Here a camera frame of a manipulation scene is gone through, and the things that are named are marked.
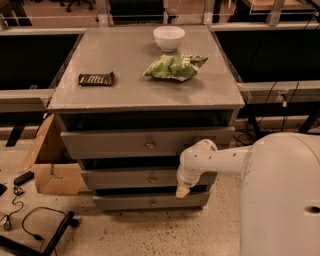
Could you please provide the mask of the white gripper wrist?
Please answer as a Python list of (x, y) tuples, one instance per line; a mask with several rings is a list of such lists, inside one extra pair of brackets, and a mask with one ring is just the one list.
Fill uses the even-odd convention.
[(194, 187), (200, 180), (201, 173), (196, 170), (186, 169), (183, 165), (180, 165), (177, 170), (177, 189), (176, 197), (183, 199), (186, 197), (191, 187)]

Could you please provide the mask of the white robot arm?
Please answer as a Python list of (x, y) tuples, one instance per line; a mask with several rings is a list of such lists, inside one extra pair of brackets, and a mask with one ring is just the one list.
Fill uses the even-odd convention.
[(320, 256), (320, 137), (280, 132), (219, 150), (203, 139), (185, 149), (178, 198), (208, 172), (240, 176), (240, 256)]

